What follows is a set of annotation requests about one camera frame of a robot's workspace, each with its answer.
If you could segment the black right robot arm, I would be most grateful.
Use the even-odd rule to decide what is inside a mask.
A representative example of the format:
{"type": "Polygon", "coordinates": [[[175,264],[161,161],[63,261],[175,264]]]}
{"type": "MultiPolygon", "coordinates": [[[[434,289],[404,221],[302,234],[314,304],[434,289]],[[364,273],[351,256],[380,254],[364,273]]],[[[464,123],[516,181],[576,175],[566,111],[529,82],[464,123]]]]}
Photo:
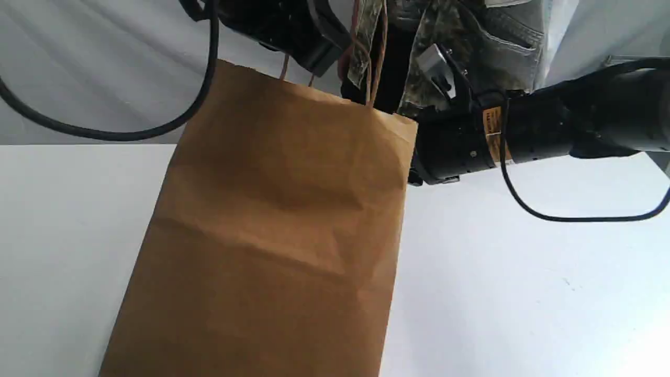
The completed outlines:
{"type": "Polygon", "coordinates": [[[599,71],[533,93],[477,90],[441,45],[418,62],[448,106],[417,117],[412,186],[456,182],[502,162],[668,152],[667,57],[610,57],[599,71]]]}

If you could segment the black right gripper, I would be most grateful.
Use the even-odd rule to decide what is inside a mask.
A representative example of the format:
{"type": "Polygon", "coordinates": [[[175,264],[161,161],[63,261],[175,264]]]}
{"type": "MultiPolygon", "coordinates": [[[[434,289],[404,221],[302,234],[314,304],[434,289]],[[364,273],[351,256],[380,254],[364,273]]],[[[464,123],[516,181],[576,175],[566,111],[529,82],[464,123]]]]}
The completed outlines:
{"type": "Polygon", "coordinates": [[[484,127],[484,107],[493,102],[496,88],[472,78],[455,61],[453,50],[441,45],[429,46],[417,63],[446,108],[428,107],[416,119],[408,184],[449,184],[462,175],[499,167],[484,127]]]}

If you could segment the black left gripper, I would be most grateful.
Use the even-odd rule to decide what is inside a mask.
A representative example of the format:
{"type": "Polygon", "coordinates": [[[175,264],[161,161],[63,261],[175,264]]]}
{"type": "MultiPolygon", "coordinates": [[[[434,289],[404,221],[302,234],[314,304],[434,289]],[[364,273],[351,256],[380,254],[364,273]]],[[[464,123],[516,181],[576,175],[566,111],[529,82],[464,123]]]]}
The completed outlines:
{"type": "Polygon", "coordinates": [[[328,1],[264,1],[262,46],[287,53],[322,77],[342,57],[352,38],[328,1]]]}

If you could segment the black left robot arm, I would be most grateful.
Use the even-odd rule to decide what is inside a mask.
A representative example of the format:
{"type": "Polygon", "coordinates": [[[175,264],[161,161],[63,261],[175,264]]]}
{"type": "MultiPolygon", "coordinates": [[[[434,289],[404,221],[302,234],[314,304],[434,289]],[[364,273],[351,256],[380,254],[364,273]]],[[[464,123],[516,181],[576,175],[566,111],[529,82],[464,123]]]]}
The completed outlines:
{"type": "Polygon", "coordinates": [[[194,21],[212,12],[223,26],[286,53],[318,77],[353,44],[328,1],[181,1],[194,21]]]}

